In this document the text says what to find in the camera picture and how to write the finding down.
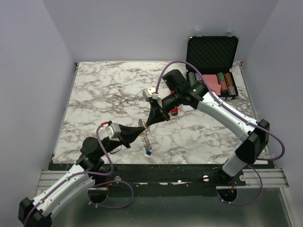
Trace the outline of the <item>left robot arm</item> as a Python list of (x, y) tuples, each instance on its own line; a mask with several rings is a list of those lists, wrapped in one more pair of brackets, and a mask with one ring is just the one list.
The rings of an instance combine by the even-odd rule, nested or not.
[(119, 146), (130, 148), (130, 144), (145, 131), (145, 127), (128, 127), (111, 121), (101, 123), (97, 129), (101, 128), (106, 129), (107, 137), (101, 139), (98, 132), (95, 137), (87, 137), (79, 159), (62, 178), (40, 195), (20, 202), (18, 219), (23, 226), (51, 226), (52, 216), (73, 196), (92, 186), (101, 186), (114, 173), (111, 161), (108, 171), (101, 170), (102, 156), (109, 158), (108, 154)]

